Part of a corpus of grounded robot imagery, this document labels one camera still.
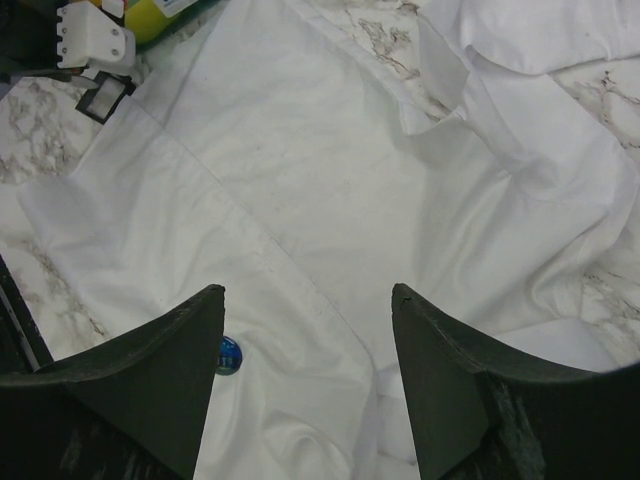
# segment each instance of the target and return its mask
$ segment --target blue round object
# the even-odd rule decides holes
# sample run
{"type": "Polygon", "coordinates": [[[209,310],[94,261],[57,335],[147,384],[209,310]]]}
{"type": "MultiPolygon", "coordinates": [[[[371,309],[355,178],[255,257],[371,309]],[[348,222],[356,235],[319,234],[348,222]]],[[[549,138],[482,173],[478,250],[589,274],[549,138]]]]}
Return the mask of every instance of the blue round object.
{"type": "Polygon", "coordinates": [[[229,337],[223,336],[216,375],[233,375],[240,369],[240,365],[242,365],[240,346],[229,337]]]}

